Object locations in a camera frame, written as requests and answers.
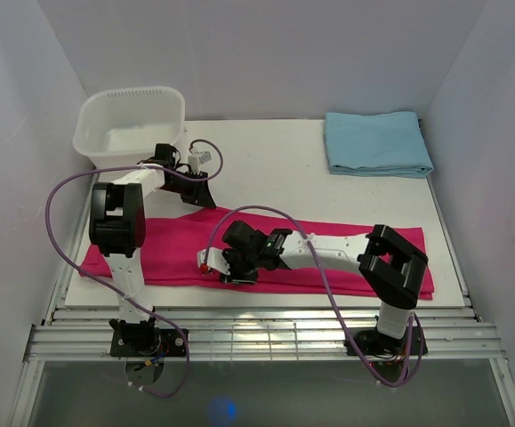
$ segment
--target gray wall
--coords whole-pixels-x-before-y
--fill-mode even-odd
[[[44,231],[52,184],[88,167],[71,148],[84,91],[36,0],[0,0],[0,426],[20,379],[32,323],[41,321],[60,265]],[[67,242],[84,182],[58,197]]]
[[[488,1],[424,123],[471,298],[515,380],[515,1]]]
[[[170,85],[189,118],[422,114],[486,0],[39,0],[87,93]]]

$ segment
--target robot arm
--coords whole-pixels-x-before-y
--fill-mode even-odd
[[[229,248],[223,251],[211,248],[206,265],[210,270],[218,270],[224,282],[255,283],[260,268],[316,268],[308,240],[325,269],[348,271],[366,278],[382,300],[377,332],[401,340],[411,310],[417,305],[428,260],[427,255],[391,227],[376,225],[369,234],[358,236],[310,234],[304,239],[298,233],[283,229],[265,235],[236,221],[222,238]],[[198,265],[203,267],[205,251],[198,253],[197,259]]]
[[[177,148],[157,144],[155,155],[142,163],[161,165],[187,178],[205,178],[200,166],[211,159],[209,152],[193,150],[187,164],[181,164]],[[188,167],[187,172],[178,168]],[[141,267],[141,247],[146,235],[144,198],[156,189],[181,195],[184,203],[215,208],[207,181],[185,181],[180,176],[159,169],[140,169],[112,182],[93,185],[89,236],[107,262],[114,285],[123,291],[119,296],[119,316],[110,324],[125,344],[136,350],[147,350],[156,344],[153,319],[132,306],[132,297],[141,306],[152,310]]]

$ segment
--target white tabletop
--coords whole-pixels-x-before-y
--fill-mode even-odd
[[[331,175],[323,142],[323,124],[322,120],[188,122],[178,148],[185,154],[186,142],[195,138],[206,138],[218,144],[225,165],[222,173],[210,181],[210,190],[216,204],[222,207],[268,205],[300,220],[422,227],[435,293],[432,301],[419,301],[418,305],[463,307],[461,288],[428,182]],[[217,160],[213,160],[205,170],[211,173],[216,167]],[[101,176],[102,181],[109,179],[112,176]],[[157,191],[145,200],[146,214],[150,218],[175,218],[197,209],[183,204],[180,196],[165,191]],[[85,231],[77,263],[84,259],[89,245]],[[147,288],[153,304],[166,308],[330,306],[322,294],[250,294],[198,286]],[[349,308],[380,305],[373,297],[337,296],[336,300],[342,307]],[[108,289],[89,278],[72,275],[66,306],[117,305],[117,297]]]

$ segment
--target folded blue towel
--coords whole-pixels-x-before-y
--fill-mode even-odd
[[[327,113],[330,173],[424,178],[433,170],[415,113],[379,116]]]

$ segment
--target red cloth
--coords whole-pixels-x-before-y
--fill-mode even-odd
[[[223,284],[218,273],[202,275],[197,267],[197,252],[205,249],[213,227],[228,212],[227,209],[202,209],[181,218],[148,218],[147,236],[141,249],[144,280],[155,286],[204,286],[243,292],[267,294],[325,294],[326,290],[315,269],[259,271],[254,285]],[[223,231],[235,220],[247,222],[253,228],[269,234],[275,228],[293,229],[283,218],[237,213],[232,215],[218,232],[212,246],[223,248]],[[327,222],[300,222],[307,233],[327,236],[354,236],[372,230],[372,226],[333,224]],[[399,234],[425,251],[421,228],[396,229]],[[91,245],[81,267],[98,276],[110,278],[110,271],[97,246]],[[366,280],[343,271],[326,272],[334,294],[375,296]],[[420,298],[432,299],[433,281],[429,269],[425,272]]]

